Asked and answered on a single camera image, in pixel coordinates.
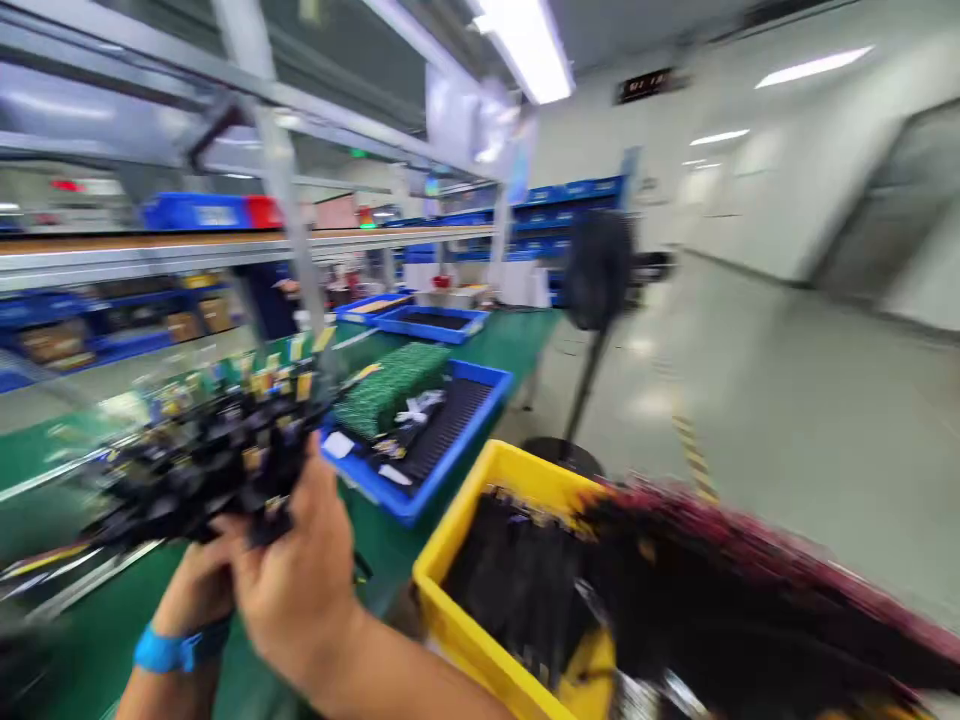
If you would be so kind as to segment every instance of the person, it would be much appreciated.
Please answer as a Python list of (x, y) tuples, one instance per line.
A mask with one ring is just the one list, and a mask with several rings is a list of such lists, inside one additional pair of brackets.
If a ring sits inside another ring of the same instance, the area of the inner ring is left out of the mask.
[[(217, 650), (234, 606), (256, 653), (324, 717), (510, 718), (473, 680), (360, 604), (353, 591), (353, 530), (336, 476), (316, 437), (308, 446), (290, 501), (290, 532), (251, 548), (247, 522), (220, 516), (213, 521), (220, 536), (187, 549), (138, 646), (117, 720), (209, 718), (220, 675)], [(171, 642), (207, 636), (218, 638), (214, 652), (193, 662), (174, 658), (164, 665), (158, 654)]]

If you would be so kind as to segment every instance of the ceiling light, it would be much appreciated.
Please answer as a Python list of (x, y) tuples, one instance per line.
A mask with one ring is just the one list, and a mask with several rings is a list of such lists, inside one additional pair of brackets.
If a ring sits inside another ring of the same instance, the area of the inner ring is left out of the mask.
[(573, 92), (573, 77), (547, 0), (471, 0), (490, 24), (490, 38), (537, 105)]
[(481, 35), (493, 32), (493, 23), (490, 22), (490, 18), (486, 15), (477, 15), (473, 19), (473, 27)]
[(794, 65), (785, 70), (777, 70), (777, 72), (767, 75), (754, 89), (767, 87), (768, 85), (779, 85), (780, 83), (790, 82), (791, 80), (799, 80), (800, 78), (810, 75), (819, 75), (822, 72), (836, 70), (844, 65), (856, 62), (871, 50), (873, 50), (873, 45), (868, 45), (859, 50), (848, 50), (847, 52), (837, 53), (836, 55), (828, 55), (819, 60), (811, 60), (801, 65)]
[(733, 140), (734, 138), (743, 137), (746, 135), (749, 130), (734, 130), (728, 133), (720, 133), (719, 135), (707, 135), (705, 138), (697, 138), (694, 140), (691, 145), (706, 145), (707, 143), (720, 142), (722, 140)]

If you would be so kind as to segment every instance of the blue plastic tray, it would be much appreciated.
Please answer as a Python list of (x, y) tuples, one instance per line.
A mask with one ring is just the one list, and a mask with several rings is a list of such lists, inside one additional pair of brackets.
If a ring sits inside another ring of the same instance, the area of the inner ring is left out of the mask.
[(253, 226), (242, 195), (158, 193), (143, 208), (147, 230), (212, 230)]
[[(465, 317), (471, 318), (472, 322), (464, 325), (460, 330), (448, 330), (447, 328), (438, 328), (431, 325), (404, 322), (404, 315), (412, 312), (446, 315), (447, 317)], [(487, 321), (487, 315), (489, 314), (490, 313), (481, 310), (458, 310), (456, 308), (435, 308), (426, 305), (405, 305), (397, 310), (378, 315), (374, 320), (374, 324), (381, 330), (386, 330), (387, 332), (399, 333), (400, 335), (413, 335), (414, 337), (424, 338), (425, 340), (436, 340), (437, 342), (460, 345), (483, 329), (483, 324)]]
[[(417, 518), (426, 509), (428, 503), (439, 490), (443, 481), (450, 474), (450, 470), (460, 459), (464, 450), (477, 436), (484, 423), (490, 419), (510, 391), (513, 384), (513, 373), (504, 370), (495, 370), (494, 368), (474, 365), (472, 363), (462, 362), (460, 360), (451, 360), (448, 364), (450, 374), (455, 378), (466, 378), (474, 382), (489, 385), (493, 388), (491, 393), (483, 401), (483, 404), (477, 409), (470, 422), (460, 433), (460, 437), (450, 446), (450, 449), (440, 458), (433, 471), (423, 481), (420, 491), (412, 498), (408, 497), (402, 490), (394, 485), (390, 480), (380, 475), (374, 470), (362, 457), (351, 452), (345, 458), (338, 460), (328, 455), (325, 451), (323, 456), (351, 482), (359, 485), (364, 494), (373, 502), (379, 504), (388, 513), (393, 515), (406, 527), (412, 527)], [(335, 418), (328, 416), (328, 420), (321, 428), (321, 437), (326, 439), (332, 430)]]
[[(365, 298), (363, 300), (357, 300), (356, 302), (352, 302), (349, 305), (343, 305), (341, 307), (338, 307), (335, 310), (337, 314), (337, 320), (339, 322), (355, 322), (355, 323), (359, 323), (360, 325), (373, 325), (373, 319), (378, 314), (385, 314), (383, 313), (382, 310), (379, 311), (379, 313), (378, 312), (354, 313), (350, 311), (353, 310), (354, 308), (363, 307), (364, 305), (369, 305), (370, 303), (376, 302), (377, 300), (390, 301), (390, 300), (401, 300), (401, 299), (406, 299), (407, 302), (411, 302), (413, 300), (413, 296), (407, 295), (406, 293), (396, 293), (396, 294), (387, 293), (386, 295), (375, 295), (373, 297)], [(393, 310), (396, 310), (396, 309), (397, 308), (394, 307), (394, 308), (391, 308), (390, 311), (393, 312)]]

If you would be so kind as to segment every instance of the standing fan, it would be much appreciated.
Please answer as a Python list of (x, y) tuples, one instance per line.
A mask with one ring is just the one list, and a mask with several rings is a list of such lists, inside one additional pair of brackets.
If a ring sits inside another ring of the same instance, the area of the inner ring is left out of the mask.
[(587, 364), (580, 376), (573, 412), (562, 438), (536, 437), (523, 444), (531, 455), (584, 477), (603, 475), (603, 467), (573, 442), (594, 375), (603, 357), (613, 321), (626, 306), (633, 256), (633, 235), (626, 215), (615, 210), (591, 210), (574, 227), (564, 273), (567, 315), (581, 330), (593, 333)]

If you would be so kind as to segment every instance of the metal pole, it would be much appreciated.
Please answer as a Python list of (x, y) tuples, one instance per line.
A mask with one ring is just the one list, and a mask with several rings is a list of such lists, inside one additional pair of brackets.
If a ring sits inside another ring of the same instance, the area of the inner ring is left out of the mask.
[[(214, 9), (230, 58), (241, 69), (267, 81), (276, 80), (267, 24), (259, 0), (215, 0)], [(263, 146), (264, 185), (283, 213), (287, 240), (293, 251), (293, 267), (300, 281), (300, 299), (310, 315), (310, 330), (319, 337), (326, 312), (320, 290), (320, 275), (310, 255), (310, 234), (300, 217), (294, 184), (296, 157), (290, 134), (277, 124), (274, 110), (259, 100), (244, 103)]]
[(490, 248), (490, 268), (487, 272), (487, 282), (497, 291), (503, 283), (503, 259), (512, 219), (513, 209), (507, 199), (507, 186), (500, 183), (497, 186), (497, 202), (493, 206), (493, 245)]
[(387, 292), (397, 289), (397, 268), (393, 262), (393, 248), (384, 248), (383, 253), (383, 282)]

